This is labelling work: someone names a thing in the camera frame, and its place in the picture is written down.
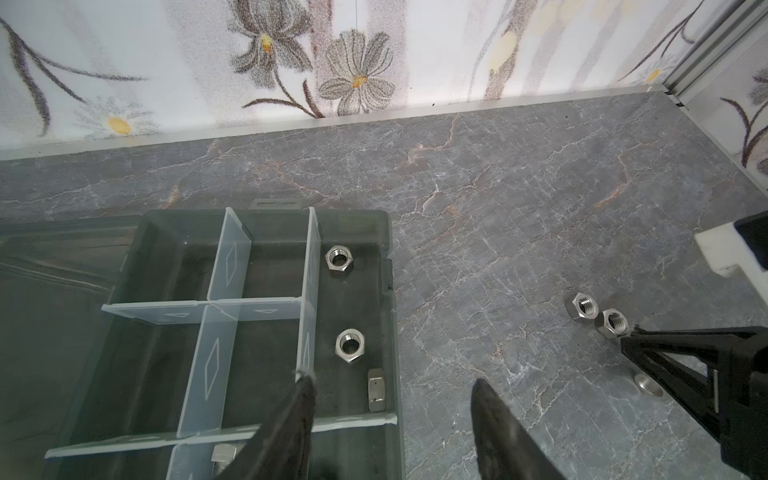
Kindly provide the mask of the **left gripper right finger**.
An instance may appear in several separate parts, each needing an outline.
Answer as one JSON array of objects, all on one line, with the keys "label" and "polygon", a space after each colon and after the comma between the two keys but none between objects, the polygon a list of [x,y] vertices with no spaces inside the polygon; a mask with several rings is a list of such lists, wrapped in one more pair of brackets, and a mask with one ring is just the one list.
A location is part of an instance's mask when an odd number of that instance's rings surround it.
[{"label": "left gripper right finger", "polygon": [[483,378],[474,382],[470,413],[481,479],[564,479]]}]

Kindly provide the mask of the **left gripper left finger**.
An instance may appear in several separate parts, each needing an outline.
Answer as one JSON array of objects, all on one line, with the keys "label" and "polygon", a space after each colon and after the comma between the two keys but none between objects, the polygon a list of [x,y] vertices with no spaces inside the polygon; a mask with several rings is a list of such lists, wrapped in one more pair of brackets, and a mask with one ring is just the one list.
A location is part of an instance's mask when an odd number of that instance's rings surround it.
[{"label": "left gripper left finger", "polygon": [[316,406],[311,375],[292,391],[216,479],[307,479]]}]

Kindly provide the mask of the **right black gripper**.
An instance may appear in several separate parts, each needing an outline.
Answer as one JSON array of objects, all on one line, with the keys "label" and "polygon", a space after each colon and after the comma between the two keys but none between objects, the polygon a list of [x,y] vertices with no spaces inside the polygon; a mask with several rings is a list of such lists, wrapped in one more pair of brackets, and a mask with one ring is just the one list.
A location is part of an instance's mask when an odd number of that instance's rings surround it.
[{"label": "right black gripper", "polygon": [[620,340],[622,354],[718,440],[722,461],[767,477],[767,329],[651,331]]}]

